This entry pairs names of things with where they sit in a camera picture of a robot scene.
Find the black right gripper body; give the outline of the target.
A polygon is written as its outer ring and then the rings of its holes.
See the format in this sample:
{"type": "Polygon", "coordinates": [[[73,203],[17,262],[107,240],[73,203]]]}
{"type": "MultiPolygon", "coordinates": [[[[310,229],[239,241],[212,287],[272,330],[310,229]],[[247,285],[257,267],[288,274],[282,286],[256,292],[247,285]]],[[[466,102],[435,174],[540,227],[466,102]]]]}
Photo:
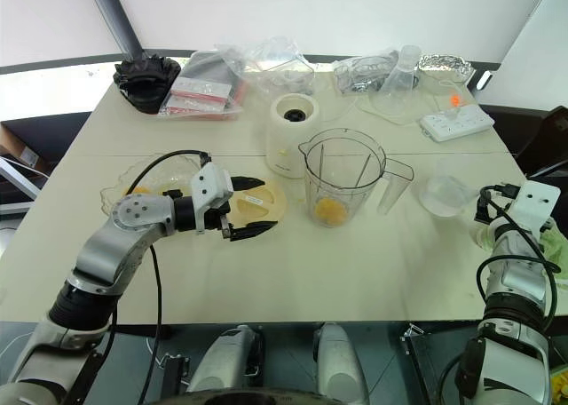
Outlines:
{"type": "Polygon", "coordinates": [[[489,202],[483,196],[479,196],[477,199],[474,220],[478,223],[491,223],[493,221],[489,214],[489,202]]]}

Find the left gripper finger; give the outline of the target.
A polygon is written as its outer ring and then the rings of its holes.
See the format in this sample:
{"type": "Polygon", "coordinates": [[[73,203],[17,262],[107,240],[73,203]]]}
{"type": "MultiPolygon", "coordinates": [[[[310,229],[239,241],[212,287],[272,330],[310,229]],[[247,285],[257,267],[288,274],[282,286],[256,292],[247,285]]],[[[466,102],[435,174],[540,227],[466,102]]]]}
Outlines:
{"type": "Polygon", "coordinates": [[[265,184],[265,181],[262,179],[246,177],[246,176],[232,176],[231,182],[234,191],[245,191],[263,186],[265,184]]]}
{"type": "Polygon", "coordinates": [[[230,225],[229,239],[231,242],[249,239],[256,237],[264,232],[272,229],[278,224],[277,221],[256,221],[245,225],[244,227],[234,227],[230,225]]]}

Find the cream round plate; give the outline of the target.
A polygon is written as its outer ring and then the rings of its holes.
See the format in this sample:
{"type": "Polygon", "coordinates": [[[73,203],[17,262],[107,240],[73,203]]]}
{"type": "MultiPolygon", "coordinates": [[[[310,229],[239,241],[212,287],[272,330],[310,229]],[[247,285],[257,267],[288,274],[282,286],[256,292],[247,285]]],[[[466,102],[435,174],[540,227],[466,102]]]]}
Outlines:
{"type": "Polygon", "coordinates": [[[236,227],[253,222],[282,220],[288,200],[283,189],[275,182],[235,192],[230,199],[229,221],[236,227]]]}

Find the white blender base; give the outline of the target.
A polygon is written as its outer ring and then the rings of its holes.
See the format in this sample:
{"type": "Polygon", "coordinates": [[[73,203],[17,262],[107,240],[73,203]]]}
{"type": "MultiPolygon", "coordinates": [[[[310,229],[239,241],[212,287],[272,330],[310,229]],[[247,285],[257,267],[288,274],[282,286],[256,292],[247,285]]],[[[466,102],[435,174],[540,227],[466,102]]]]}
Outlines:
{"type": "Polygon", "coordinates": [[[266,125],[265,153],[271,170],[300,179],[304,176],[304,157],[299,145],[320,130],[320,105],[312,97],[289,93],[278,97],[270,108],[266,125]]]}

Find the orange segments in jar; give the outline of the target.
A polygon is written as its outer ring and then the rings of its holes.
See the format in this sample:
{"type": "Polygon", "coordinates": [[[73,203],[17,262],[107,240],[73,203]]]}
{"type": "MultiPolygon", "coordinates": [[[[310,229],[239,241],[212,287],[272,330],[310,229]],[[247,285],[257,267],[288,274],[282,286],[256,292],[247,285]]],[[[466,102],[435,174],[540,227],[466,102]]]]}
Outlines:
{"type": "Polygon", "coordinates": [[[348,221],[349,211],[346,204],[333,197],[322,196],[315,203],[313,216],[325,226],[341,226],[348,221]]]}

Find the pale green crumpled cloth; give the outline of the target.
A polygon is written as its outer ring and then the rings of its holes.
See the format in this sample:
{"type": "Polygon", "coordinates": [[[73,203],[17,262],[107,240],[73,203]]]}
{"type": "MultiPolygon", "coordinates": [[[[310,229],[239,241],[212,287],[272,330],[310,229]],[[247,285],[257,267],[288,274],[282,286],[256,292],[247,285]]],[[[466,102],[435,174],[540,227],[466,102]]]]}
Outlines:
{"type": "MultiPolygon", "coordinates": [[[[476,243],[483,250],[492,248],[487,227],[482,227],[477,231],[476,243]]],[[[541,229],[540,245],[543,247],[543,255],[548,261],[568,267],[568,239],[561,233],[552,218],[541,229]]]]}

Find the black chair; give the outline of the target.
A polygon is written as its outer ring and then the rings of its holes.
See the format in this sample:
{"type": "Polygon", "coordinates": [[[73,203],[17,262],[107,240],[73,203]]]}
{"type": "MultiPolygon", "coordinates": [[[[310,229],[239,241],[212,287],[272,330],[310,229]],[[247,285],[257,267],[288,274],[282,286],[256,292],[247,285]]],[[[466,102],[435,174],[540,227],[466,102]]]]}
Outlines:
{"type": "Polygon", "coordinates": [[[568,165],[568,108],[556,107],[516,158],[527,178],[543,177],[568,165]]]}

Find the clear crumpled plastic bag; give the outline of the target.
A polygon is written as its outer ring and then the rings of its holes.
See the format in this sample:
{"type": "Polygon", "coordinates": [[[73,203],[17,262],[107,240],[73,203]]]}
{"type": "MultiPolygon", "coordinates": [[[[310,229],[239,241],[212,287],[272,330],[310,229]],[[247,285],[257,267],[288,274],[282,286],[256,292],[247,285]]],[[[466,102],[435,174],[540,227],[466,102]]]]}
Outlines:
{"type": "Polygon", "coordinates": [[[315,70],[288,37],[273,36],[248,46],[218,44],[216,50],[234,74],[266,98],[314,93],[315,70]]]}

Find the silver left robot leg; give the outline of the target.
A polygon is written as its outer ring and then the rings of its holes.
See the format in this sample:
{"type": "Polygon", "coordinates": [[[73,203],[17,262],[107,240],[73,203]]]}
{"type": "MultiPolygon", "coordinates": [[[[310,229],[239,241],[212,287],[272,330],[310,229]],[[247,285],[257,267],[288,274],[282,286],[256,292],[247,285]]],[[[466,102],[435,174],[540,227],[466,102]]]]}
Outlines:
{"type": "Polygon", "coordinates": [[[204,354],[185,391],[260,387],[264,357],[265,339],[260,330],[244,324],[228,329],[204,354]]]}

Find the black ridged pot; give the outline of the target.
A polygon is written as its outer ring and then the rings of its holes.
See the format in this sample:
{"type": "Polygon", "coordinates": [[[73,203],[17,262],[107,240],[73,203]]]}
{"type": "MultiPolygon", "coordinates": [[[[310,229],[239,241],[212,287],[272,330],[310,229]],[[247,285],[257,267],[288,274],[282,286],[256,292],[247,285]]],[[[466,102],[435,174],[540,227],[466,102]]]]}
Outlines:
{"type": "Polygon", "coordinates": [[[157,54],[115,64],[114,84],[137,111],[156,115],[170,92],[181,67],[173,59],[157,54]]]}

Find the crumpled aluminium foil tray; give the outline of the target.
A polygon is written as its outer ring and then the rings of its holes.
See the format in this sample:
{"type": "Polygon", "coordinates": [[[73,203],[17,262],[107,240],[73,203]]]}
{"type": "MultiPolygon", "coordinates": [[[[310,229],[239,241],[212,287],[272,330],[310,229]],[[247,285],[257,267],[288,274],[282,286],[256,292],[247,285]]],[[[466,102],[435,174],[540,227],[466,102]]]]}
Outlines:
{"type": "Polygon", "coordinates": [[[435,80],[464,83],[473,74],[471,63],[454,55],[427,54],[421,56],[418,70],[435,80]]]}

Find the clear conical plastic cup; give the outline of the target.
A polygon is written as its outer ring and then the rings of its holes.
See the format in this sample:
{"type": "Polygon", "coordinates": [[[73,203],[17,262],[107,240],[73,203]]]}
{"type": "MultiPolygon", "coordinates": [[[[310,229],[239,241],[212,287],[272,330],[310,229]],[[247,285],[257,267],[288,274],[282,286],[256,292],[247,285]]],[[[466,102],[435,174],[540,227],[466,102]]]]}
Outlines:
{"type": "Polygon", "coordinates": [[[401,48],[396,66],[385,80],[377,96],[377,105],[387,116],[401,116],[414,88],[414,71],[422,56],[416,45],[401,48]]]}

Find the yellow object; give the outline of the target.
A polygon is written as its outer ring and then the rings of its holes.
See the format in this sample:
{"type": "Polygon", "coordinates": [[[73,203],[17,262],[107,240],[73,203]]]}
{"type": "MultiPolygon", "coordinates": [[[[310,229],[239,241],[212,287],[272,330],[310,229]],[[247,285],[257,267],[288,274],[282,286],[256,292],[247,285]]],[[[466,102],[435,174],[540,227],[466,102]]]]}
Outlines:
{"type": "Polygon", "coordinates": [[[551,375],[552,405],[568,405],[568,367],[551,375]]]}

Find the brown cardboard box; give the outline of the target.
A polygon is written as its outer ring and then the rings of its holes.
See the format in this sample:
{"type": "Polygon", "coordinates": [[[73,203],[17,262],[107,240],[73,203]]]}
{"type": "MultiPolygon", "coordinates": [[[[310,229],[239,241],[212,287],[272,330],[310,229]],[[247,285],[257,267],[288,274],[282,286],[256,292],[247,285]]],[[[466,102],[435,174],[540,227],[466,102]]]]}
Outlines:
{"type": "Polygon", "coordinates": [[[10,155],[20,163],[40,171],[48,173],[49,166],[46,161],[23,140],[13,134],[7,127],[0,123],[0,155],[10,155]]]}

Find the grey metal frame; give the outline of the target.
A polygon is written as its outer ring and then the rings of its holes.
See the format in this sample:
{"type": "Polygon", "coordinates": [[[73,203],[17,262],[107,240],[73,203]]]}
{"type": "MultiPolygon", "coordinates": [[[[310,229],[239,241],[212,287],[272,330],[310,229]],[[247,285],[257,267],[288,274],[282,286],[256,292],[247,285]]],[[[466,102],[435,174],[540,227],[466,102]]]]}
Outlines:
{"type": "Polygon", "coordinates": [[[49,175],[0,155],[0,215],[28,212],[49,175]]]}

